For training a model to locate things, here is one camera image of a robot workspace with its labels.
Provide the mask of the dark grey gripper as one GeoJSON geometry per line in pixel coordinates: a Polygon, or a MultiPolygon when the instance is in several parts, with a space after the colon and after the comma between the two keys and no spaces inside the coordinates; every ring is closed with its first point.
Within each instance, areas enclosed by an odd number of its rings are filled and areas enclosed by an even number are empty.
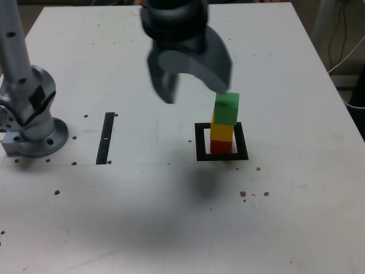
{"type": "Polygon", "coordinates": [[[179,75],[190,74],[208,89],[225,94],[230,87],[232,60],[224,41],[211,27],[188,39],[167,40],[152,34],[147,63],[152,86],[167,104],[174,104],[179,75]]]}

